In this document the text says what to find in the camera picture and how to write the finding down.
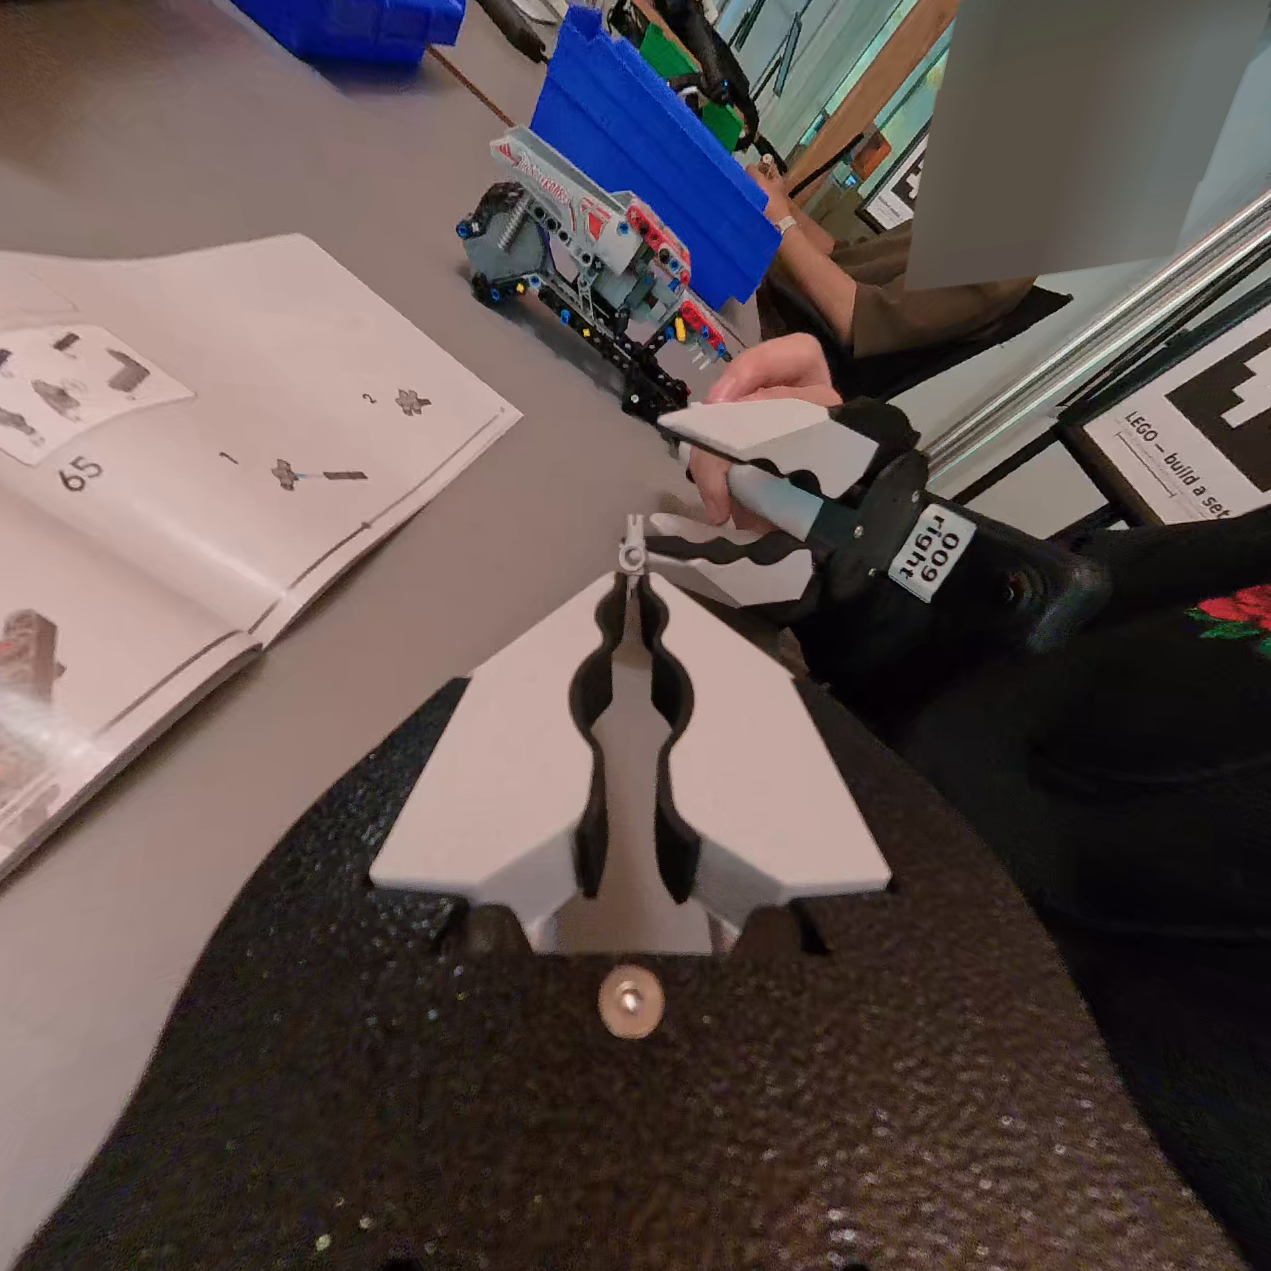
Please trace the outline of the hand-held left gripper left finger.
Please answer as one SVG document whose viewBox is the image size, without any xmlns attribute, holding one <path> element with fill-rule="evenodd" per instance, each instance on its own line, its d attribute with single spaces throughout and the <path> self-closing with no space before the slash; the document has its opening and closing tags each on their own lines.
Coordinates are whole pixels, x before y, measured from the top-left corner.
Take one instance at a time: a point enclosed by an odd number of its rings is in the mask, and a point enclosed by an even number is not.
<svg viewBox="0 0 1271 1271">
<path fill-rule="evenodd" d="M 628 578 L 601 575 L 466 678 L 369 867 L 375 886 L 510 910 L 534 952 L 596 897 L 609 847 L 594 725 L 613 700 Z"/>
</svg>

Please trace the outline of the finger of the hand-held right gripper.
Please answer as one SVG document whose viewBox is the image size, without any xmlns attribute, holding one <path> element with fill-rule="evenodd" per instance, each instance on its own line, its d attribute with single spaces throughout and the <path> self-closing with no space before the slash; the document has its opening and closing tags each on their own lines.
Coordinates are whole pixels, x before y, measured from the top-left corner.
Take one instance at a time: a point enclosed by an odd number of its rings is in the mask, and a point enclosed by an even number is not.
<svg viewBox="0 0 1271 1271">
<path fill-rule="evenodd" d="M 881 445 L 826 406 L 809 400 L 734 400 L 663 412 L 665 436 L 766 470 L 798 488 L 836 500 L 862 481 Z"/>
<path fill-rule="evenodd" d="M 712 526 L 667 511 L 646 518 L 645 550 L 654 573 L 733 608 L 798 601 L 815 571 L 811 550 L 785 532 Z"/>
</svg>

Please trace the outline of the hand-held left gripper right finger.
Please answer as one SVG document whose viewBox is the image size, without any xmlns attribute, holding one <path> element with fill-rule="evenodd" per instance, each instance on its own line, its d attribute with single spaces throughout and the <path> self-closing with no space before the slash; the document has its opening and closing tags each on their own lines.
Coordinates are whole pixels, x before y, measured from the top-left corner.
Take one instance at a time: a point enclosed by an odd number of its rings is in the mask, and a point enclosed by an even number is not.
<svg viewBox="0 0 1271 1271">
<path fill-rule="evenodd" d="M 731 948 L 757 910 L 884 890 L 892 871 L 800 682 L 669 578 L 641 577 L 635 597 L 669 725 L 654 841 L 671 897 Z"/>
</svg>

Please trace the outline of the person's right forearm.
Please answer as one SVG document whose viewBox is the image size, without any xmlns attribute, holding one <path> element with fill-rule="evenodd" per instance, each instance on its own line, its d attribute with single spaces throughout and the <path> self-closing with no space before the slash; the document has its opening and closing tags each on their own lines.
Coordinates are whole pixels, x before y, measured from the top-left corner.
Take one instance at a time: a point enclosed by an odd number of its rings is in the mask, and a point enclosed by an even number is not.
<svg viewBox="0 0 1271 1271">
<path fill-rule="evenodd" d="M 1066 653 L 1119 683 L 1154 674 L 1184 691 L 1269 697 L 1269 505 L 1235 517 L 1128 526 L 1078 520 L 1049 543 L 1111 584 Z"/>
</svg>

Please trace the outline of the another person's forearm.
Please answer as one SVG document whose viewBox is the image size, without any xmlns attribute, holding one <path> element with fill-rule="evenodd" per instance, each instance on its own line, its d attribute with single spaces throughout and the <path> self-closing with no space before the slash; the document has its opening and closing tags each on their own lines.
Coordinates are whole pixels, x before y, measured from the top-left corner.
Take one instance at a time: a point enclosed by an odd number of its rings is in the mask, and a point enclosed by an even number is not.
<svg viewBox="0 0 1271 1271">
<path fill-rule="evenodd" d="M 796 211 L 793 204 L 791 215 L 800 220 L 800 226 L 781 237 L 778 250 L 781 269 L 802 299 L 817 310 L 838 342 L 851 346 L 854 340 L 858 284 L 832 260 L 834 239 L 819 224 Z"/>
</svg>

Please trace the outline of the grey desk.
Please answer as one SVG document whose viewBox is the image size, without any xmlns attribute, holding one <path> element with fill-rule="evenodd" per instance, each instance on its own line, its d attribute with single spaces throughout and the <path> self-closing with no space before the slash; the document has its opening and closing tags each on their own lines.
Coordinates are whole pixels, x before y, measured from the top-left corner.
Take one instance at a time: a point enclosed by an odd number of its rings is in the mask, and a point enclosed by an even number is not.
<svg viewBox="0 0 1271 1271">
<path fill-rule="evenodd" d="M 523 417 L 2 888 L 2 1266 L 140 1079 L 255 867 L 450 676 L 686 488 L 590 350 L 483 309 L 453 224 L 540 70 L 470 12 L 414 78 L 333 80 L 225 1 L 2 7 L 2 245 L 142 256 L 301 232 Z"/>
</svg>

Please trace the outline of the person's right hand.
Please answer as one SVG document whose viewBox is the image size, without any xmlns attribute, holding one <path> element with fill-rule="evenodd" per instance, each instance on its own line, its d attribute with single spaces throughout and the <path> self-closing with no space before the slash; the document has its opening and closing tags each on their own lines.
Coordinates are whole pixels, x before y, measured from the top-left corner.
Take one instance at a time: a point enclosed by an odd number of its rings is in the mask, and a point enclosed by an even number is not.
<svg viewBox="0 0 1271 1271">
<path fill-rule="evenodd" d="M 714 380 L 703 404 L 738 400 L 809 400 L 824 408 L 843 402 L 836 391 L 821 344 L 811 335 L 787 335 L 746 348 Z M 770 532 L 772 524 L 733 502 L 727 473 L 729 460 L 691 447 L 688 475 L 712 526 L 734 526 L 746 532 Z"/>
</svg>

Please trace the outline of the small framed marker sign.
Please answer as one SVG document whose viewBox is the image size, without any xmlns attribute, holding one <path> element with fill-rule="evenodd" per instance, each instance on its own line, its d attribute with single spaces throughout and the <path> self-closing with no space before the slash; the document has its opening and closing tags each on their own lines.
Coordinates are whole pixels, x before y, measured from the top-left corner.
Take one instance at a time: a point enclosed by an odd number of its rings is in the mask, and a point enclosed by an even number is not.
<svg viewBox="0 0 1271 1271">
<path fill-rule="evenodd" d="M 901 147 L 879 132 L 879 162 L 866 177 L 866 196 L 854 209 L 858 219 L 875 234 L 907 224 L 914 215 L 916 189 L 929 134 L 926 119 Z"/>
</svg>

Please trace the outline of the blue plastic bin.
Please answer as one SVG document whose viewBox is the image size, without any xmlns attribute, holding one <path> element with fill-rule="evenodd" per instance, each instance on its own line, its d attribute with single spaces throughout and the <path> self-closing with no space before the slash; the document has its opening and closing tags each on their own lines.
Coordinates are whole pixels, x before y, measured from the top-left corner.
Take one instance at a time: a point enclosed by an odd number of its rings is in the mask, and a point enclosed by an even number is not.
<svg viewBox="0 0 1271 1271">
<path fill-rule="evenodd" d="M 643 198 L 712 309 L 755 294 L 781 239 L 768 194 L 598 9 L 568 7 L 530 130 L 605 190 Z"/>
<path fill-rule="evenodd" d="M 414 69 L 431 46 L 453 46 L 466 1 L 232 1 L 305 61 Z"/>
</svg>

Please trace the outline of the black framed marker sign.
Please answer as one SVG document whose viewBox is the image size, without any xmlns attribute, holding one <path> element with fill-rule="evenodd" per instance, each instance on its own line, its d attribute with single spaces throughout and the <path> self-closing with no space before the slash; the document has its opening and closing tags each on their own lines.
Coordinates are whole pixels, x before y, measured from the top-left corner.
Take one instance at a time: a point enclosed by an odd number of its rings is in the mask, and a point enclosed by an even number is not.
<svg viewBox="0 0 1271 1271">
<path fill-rule="evenodd" d="M 1269 503 L 1269 284 L 1059 432 L 1136 522 L 1220 520 Z"/>
</svg>

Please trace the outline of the grey toy brick vehicle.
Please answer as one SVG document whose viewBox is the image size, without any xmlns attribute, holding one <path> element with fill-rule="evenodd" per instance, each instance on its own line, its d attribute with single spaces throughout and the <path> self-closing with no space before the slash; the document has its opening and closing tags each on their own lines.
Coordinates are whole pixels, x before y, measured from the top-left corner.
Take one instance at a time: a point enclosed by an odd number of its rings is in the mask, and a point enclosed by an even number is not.
<svg viewBox="0 0 1271 1271">
<path fill-rule="evenodd" d="M 532 295 L 622 374 L 622 410 L 646 423 L 689 404 L 689 387 L 659 363 L 673 342 L 733 357 L 721 324 L 691 288 L 688 247 L 631 190 L 601 189 L 560 151 L 515 125 L 491 157 L 491 183 L 455 234 L 474 299 L 502 309 Z"/>
</svg>

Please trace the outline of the person's black clothing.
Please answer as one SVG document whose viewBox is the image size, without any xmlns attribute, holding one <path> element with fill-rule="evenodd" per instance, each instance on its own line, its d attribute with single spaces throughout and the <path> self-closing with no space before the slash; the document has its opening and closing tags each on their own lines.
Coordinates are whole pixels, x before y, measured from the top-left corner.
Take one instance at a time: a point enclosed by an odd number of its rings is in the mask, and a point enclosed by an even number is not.
<svg viewBox="0 0 1271 1271">
<path fill-rule="evenodd" d="M 1158 1143 L 1269 1266 L 1269 635 L 1184 612 L 869 725 L 1033 905 Z"/>
</svg>

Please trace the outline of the white instruction booklet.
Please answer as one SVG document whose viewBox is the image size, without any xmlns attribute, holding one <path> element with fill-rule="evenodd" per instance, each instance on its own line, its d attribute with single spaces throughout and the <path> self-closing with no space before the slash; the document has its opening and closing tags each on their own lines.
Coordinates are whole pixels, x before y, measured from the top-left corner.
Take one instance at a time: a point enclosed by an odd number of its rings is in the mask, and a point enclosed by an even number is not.
<svg viewBox="0 0 1271 1271">
<path fill-rule="evenodd" d="M 313 239 L 2 252 L 2 878 L 521 417 Z"/>
</svg>

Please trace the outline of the silver metal rail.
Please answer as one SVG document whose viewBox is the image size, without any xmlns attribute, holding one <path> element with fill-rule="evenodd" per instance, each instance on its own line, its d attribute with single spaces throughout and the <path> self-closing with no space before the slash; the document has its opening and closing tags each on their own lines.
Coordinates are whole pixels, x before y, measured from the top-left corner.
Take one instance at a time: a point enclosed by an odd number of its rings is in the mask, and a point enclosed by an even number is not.
<svg viewBox="0 0 1271 1271">
<path fill-rule="evenodd" d="M 929 475 L 941 479 L 1044 406 L 1078 389 L 1124 354 L 1149 346 L 1183 309 L 1235 267 L 1269 247 L 1269 190 L 1233 211 L 1181 254 L 1134 284 L 1121 299 L 1059 340 L 1057 348 L 995 389 L 928 447 Z"/>
</svg>

